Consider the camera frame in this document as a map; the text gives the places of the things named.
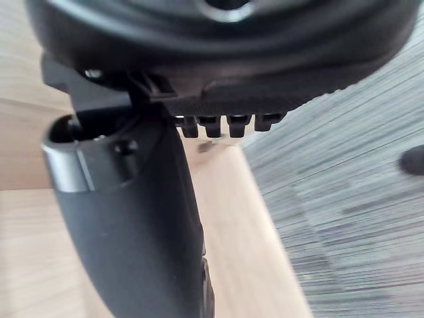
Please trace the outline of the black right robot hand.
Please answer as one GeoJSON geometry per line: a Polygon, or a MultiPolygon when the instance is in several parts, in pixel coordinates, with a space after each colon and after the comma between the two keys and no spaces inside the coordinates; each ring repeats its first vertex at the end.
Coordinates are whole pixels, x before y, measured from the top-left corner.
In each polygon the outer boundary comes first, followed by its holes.
{"type": "Polygon", "coordinates": [[[42,153],[86,273],[116,317],[213,317],[182,138],[241,138],[358,83],[419,1],[26,1],[43,82],[69,95],[42,153]]]}

